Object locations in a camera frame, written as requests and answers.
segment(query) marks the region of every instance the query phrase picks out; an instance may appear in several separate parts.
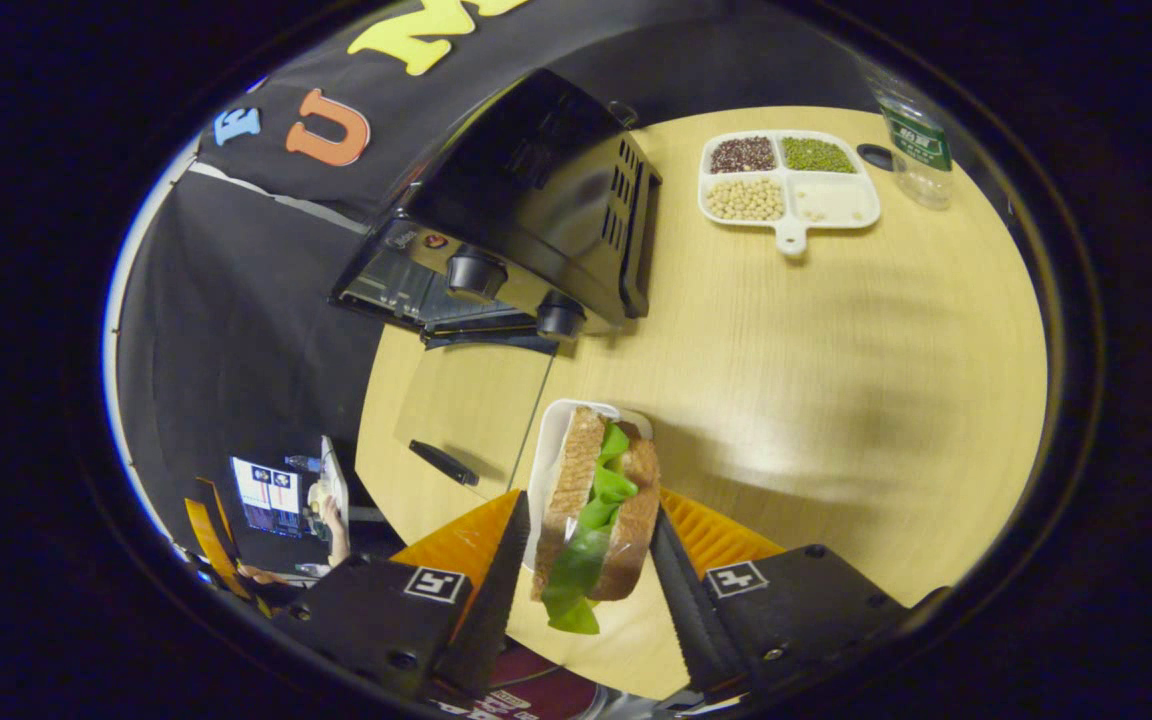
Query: black object on table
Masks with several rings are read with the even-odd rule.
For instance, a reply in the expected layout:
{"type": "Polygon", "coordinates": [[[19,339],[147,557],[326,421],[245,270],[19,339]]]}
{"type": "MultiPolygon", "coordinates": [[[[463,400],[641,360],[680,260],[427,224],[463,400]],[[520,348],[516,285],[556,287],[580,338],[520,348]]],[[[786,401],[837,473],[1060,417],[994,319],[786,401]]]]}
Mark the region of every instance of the black object on table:
{"type": "Polygon", "coordinates": [[[472,487],[476,486],[476,484],[479,484],[479,475],[476,473],[475,470],[468,469],[467,465],[460,460],[456,460],[456,457],[448,455],[447,452],[439,450],[439,448],[433,445],[422,442],[419,439],[414,439],[407,447],[410,447],[411,452],[415,452],[416,455],[419,455],[420,458],[424,458],[438,469],[439,473],[447,475],[448,478],[461,483],[462,486],[472,487]]]}

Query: computer screen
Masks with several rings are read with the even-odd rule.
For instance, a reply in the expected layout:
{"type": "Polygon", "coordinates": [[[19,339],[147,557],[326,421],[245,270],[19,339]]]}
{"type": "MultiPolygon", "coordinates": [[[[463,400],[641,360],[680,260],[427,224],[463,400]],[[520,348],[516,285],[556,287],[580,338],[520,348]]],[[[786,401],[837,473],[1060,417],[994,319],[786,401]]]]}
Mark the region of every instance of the computer screen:
{"type": "Polygon", "coordinates": [[[230,457],[247,524],[279,536],[301,537],[301,475],[230,457]]]}

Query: lettuce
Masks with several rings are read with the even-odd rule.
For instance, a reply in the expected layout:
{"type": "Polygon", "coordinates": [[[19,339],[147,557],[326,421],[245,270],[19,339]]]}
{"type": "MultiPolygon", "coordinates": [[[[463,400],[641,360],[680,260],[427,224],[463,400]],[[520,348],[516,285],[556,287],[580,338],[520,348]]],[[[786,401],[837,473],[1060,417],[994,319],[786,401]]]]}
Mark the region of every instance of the lettuce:
{"type": "Polygon", "coordinates": [[[602,433],[589,503],[577,516],[571,540],[554,560],[550,583],[540,592],[540,601],[550,614],[550,628],[599,634],[594,606],[585,596],[602,574],[602,558],[607,555],[621,503],[639,492],[639,487],[621,473],[621,456],[628,448],[630,438],[626,431],[608,423],[602,433]]]}

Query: white tray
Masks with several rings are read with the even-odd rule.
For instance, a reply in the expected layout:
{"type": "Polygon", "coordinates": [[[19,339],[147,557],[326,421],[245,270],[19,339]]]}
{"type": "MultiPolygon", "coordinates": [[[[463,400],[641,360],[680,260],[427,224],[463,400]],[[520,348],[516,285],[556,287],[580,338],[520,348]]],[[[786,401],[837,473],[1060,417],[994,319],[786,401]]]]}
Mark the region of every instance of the white tray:
{"type": "Polygon", "coordinates": [[[531,482],[526,485],[526,509],[531,516],[531,533],[526,537],[526,550],[522,553],[522,564],[529,570],[536,561],[536,543],[540,540],[540,524],[545,520],[545,506],[554,492],[554,480],[558,479],[554,461],[563,446],[567,425],[571,424],[576,407],[591,407],[596,414],[612,420],[626,420],[639,430],[641,437],[652,439],[652,423],[643,415],[631,410],[605,406],[602,402],[585,402],[581,400],[556,400],[545,407],[540,418],[540,434],[536,438],[536,455],[531,461],[531,482]]]}
{"type": "Polygon", "coordinates": [[[805,131],[805,129],[755,129],[755,131],[727,132],[708,138],[700,152],[700,176],[696,183],[696,205],[710,220],[723,225],[752,225],[753,227],[772,228],[776,233],[776,250],[785,255],[802,255],[808,249],[808,228],[864,228],[878,220],[881,209],[878,205],[878,191],[873,181],[865,172],[865,164],[856,156],[846,142],[826,132],[805,131]],[[772,141],[772,151],[776,156],[776,167],[771,170],[749,173],[710,173],[708,161],[719,142],[736,141],[744,137],[767,137],[772,141]],[[814,170],[791,170],[785,167],[785,151],[781,139],[785,137],[813,138],[838,145],[855,173],[824,173],[814,170]],[[749,181],[749,179],[773,179],[781,185],[785,200],[785,215],[778,220],[727,220],[710,213],[705,209],[705,194],[714,184],[723,181],[749,181]],[[810,219],[812,214],[824,214],[824,219],[810,219]]]}
{"type": "Polygon", "coordinates": [[[349,529],[349,484],[344,482],[344,473],[340,471],[340,460],[335,455],[335,446],[332,442],[332,438],[327,435],[323,437],[323,473],[319,477],[319,483],[324,483],[324,488],[328,495],[334,495],[338,499],[338,507],[340,509],[340,523],[344,524],[344,529],[349,529]]]}

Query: green label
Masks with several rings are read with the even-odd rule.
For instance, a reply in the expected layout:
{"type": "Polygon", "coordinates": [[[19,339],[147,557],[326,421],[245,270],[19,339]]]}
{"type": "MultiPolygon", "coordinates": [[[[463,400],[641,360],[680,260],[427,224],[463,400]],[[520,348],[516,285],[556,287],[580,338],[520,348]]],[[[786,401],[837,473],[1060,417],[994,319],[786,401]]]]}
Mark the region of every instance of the green label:
{"type": "Polygon", "coordinates": [[[900,115],[881,105],[879,109],[882,111],[882,116],[887,118],[887,129],[896,147],[929,167],[950,172],[950,143],[945,142],[942,129],[929,128],[918,120],[900,115]]]}

